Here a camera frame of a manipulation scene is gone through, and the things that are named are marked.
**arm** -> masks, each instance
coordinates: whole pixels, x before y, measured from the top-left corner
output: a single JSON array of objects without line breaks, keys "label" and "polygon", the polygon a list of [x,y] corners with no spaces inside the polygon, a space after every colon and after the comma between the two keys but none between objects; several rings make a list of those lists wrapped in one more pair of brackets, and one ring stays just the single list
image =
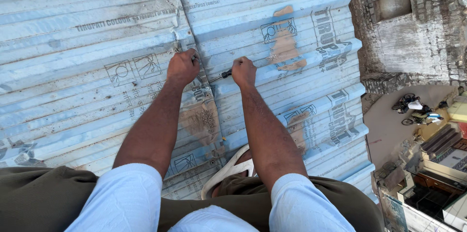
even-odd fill
[{"label": "arm", "polygon": [[196,50],[189,49],[172,57],[164,87],[128,132],[113,168],[143,163],[154,167],[162,177],[165,175],[177,139],[182,92],[199,73],[199,61],[191,61],[195,54]]},{"label": "arm", "polygon": [[285,174],[308,175],[289,132],[254,87],[255,76],[256,67],[251,60],[243,56],[233,62],[232,77],[242,92],[243,114],[254,168],[271,193],[274,183]]}]

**blue roofing sheet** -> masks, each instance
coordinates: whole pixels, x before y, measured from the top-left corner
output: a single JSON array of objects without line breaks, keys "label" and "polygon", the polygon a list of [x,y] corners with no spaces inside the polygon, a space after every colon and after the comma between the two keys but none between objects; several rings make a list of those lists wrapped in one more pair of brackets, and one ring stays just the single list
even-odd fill
[{"label": "blue roofing sheet", "polygon": [[349,1],[0,0],[0,167],[110,170],[173,53],[194,47],[203,68],[184,90],[164,197],[200,198],[248,143],[238,87],[207,82],[247,56],[309,174],[376,202]]}]

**white shirt sleeve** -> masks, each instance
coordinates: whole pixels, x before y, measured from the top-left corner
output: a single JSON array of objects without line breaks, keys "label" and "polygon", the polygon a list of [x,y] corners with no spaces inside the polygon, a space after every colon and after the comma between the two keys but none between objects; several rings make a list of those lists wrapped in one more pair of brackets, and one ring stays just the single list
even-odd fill
[{"label": "white shirt sleeve", "polygon": [[79,217],[66,229],[74,231],[157,230],[162,177],[145,164],[127,164],[97,181]]},{"label": "white shirt sleeve", "polygon": [[283,231],[355,232],[337,208],[305,176],[287,174],[271,191],[269,229]]}]

